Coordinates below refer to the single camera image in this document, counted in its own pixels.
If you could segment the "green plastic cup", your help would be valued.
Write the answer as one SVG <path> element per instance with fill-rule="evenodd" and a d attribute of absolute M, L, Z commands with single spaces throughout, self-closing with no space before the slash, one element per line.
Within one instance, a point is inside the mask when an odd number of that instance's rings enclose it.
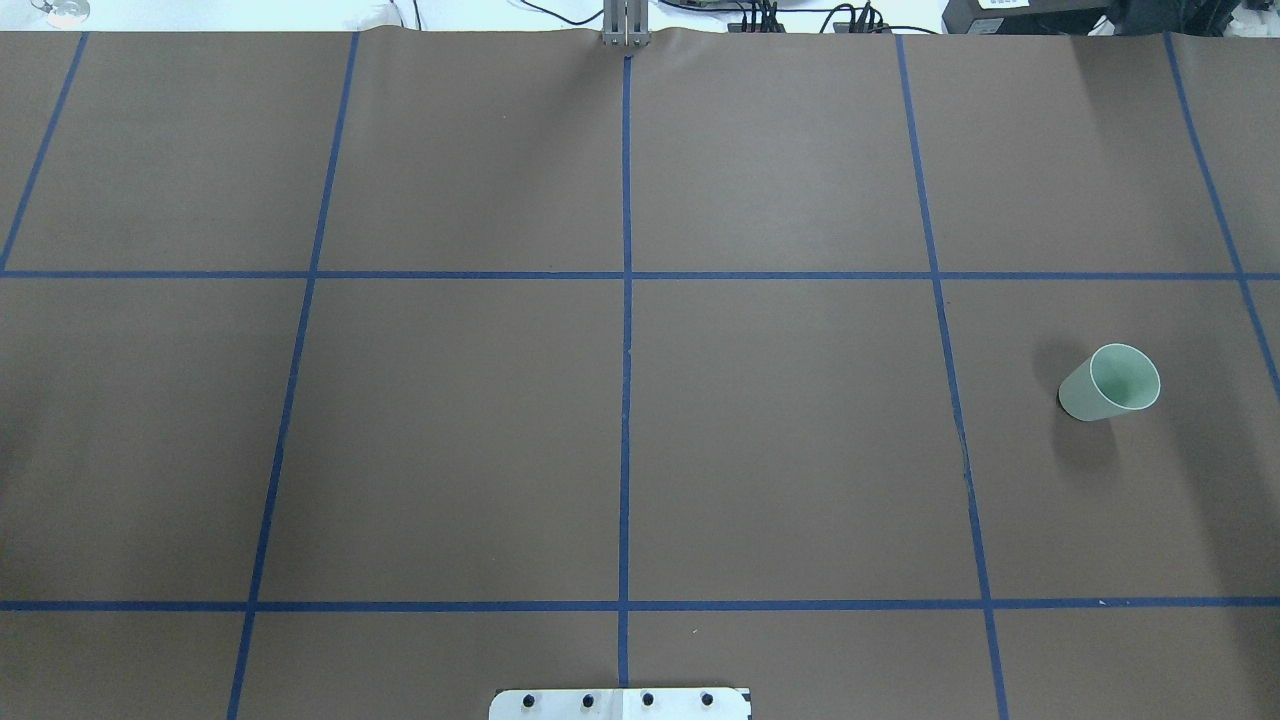
<path fill-rule="evenodd" d="M 1102 421 L 1155 405 L 1162 392 L 1157 366 L 1123 343 L 1097 348 L 1060 384 L 1060 407 L 1079 421 Z"/>

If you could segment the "brown paper table mat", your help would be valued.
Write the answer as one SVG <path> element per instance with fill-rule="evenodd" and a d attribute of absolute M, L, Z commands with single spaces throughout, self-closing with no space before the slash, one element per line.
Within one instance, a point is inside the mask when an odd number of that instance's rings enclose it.
<path fill-rule="evenodd" d="M 1277 716 L 1276 40 L 3 35 L 5 719 L 680 685 Z"/>

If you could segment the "small black box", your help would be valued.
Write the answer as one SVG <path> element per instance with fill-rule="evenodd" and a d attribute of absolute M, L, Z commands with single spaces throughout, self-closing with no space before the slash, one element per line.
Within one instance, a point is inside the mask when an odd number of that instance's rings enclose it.
<path fill-rule="evenodd" d="M 948 35 L 1066 35 L 1092 32 L 1111 1 L 947 1 Z"/>

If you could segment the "clear tape roll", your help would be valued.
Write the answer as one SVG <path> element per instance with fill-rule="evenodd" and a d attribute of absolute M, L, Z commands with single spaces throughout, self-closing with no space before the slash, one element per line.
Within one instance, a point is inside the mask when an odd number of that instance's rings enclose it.
<path fill-rule="evenodd" d="M 88 0 L 32 0 L 29 5 L 54 29 L 78 28 L 91 14 L 91 3 Z"/>

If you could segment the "aluminium frame post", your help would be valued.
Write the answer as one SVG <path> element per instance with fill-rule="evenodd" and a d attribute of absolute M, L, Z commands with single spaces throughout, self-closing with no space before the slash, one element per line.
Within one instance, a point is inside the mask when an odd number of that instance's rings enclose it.
<path fill-rule="evenodd" d="M 602 42 L 608 47 L 645 47 L 652 41 L 649 1 L 605 0 L 602 4 Z"/>

